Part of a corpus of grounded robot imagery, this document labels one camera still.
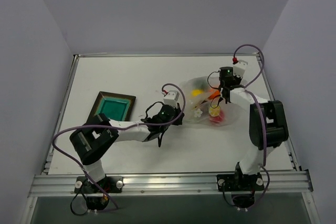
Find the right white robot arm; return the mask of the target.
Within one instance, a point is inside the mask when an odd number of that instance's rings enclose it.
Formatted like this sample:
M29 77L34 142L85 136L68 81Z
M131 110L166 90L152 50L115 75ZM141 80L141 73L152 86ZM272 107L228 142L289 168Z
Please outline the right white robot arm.
M220 100L232 103L249 113L249 139L252 147L237 163L233 182L244 189L267 163L267 157L283 142L289 133L283 104L254 95L241 85L241 78L234 75L233 67L219 69Z

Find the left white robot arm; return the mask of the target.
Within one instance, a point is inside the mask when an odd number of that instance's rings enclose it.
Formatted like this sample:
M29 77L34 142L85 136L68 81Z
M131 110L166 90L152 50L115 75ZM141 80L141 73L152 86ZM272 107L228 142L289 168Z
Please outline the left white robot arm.
M162 103L158 114L139 121L116 121L108 119L100 113L89 119L87 125L113 126L114 129L92 128L77 129L70 135L70 141L78 154L83 170L89 178L87 186L94 192L100 192L106 185L106 173L102 167L102 156L115 142L138 141L149 142L158 140L162 144L163 134L168 130L168 122L181 125L184 113L180 104Z

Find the translucent plastic bag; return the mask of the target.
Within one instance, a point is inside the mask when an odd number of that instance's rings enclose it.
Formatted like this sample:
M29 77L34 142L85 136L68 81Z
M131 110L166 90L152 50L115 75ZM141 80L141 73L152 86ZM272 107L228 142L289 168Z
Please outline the translucent plastic bag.
M216 91L219 80L214 77L197 77L183 81L180 85L185 95L185 109L183 122L189 125L203 125L208 127L230 125L238 120L240 108L234 104L226 104L224 100L220 101L220 96L213 100L208 97ZM192 97L191 91L201 89L204 93ZM209 121L209 112L222 110L225 114L225 121L220 125L212 124Z

